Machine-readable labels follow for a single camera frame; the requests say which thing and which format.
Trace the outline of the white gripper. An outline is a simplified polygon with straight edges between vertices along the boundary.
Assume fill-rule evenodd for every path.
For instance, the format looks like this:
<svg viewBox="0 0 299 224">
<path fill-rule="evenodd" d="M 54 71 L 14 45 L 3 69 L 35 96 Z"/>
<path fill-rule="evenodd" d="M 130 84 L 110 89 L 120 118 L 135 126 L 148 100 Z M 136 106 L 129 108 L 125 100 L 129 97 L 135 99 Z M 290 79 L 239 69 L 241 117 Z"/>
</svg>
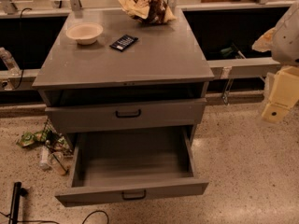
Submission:
<svg viewBox="0 0 299 224">
<path fill-rule="evenodd" d="M 275 27 L 266 31 L 253 43 L 252 49 L 259 52 L 271 51 L 275 31 Z M 298 101 L 299 68 L 285 66 L 271 79 L 271 86 L 262 112 L 262 120 L 270 123 L 281 122 Z"/>
</svg>

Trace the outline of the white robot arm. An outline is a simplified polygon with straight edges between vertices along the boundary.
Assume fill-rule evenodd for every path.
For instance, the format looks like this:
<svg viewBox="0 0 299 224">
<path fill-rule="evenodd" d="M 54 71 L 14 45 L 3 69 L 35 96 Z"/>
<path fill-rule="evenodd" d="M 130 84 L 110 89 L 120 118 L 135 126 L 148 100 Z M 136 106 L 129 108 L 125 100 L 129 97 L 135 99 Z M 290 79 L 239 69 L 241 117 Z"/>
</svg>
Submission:
<svg viewBox="0 0 299 224">
<path fill-rule="evenodd" d="M 264 121 L 278 123 L 299 101 L 299 1 L 290 6 L 274 28 L 253 43 L 252 49 L 270 50 L 272 59 L 283 65 L 273 75 L 262 112 Z"/>
</svg>

